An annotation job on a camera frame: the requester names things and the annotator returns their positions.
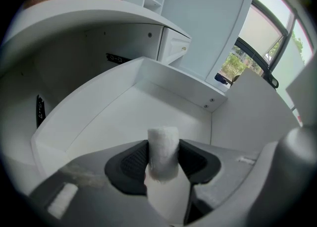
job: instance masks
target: white drawer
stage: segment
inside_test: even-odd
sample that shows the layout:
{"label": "white drawer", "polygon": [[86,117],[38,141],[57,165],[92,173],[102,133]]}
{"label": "white drawer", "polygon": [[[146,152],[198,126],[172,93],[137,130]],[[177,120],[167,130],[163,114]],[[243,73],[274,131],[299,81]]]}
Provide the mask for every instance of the white drawer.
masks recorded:
{"label": "white drawer", "polygon": [[192,40],[184,35],[164,27],[158,53],[158,61],[170,64],[187,53]]}

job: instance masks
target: cabinet drawer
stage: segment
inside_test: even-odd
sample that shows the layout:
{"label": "cabinet drawer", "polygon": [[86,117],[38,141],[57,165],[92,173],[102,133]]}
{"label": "cabinet drawer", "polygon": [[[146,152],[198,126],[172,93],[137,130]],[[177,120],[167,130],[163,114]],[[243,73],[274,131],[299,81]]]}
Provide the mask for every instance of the cabinet drawer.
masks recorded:
{"label": "cabinet drawer", "polygon": [[187,53],[191,39],[164,27],[158,61],[170,64]]}

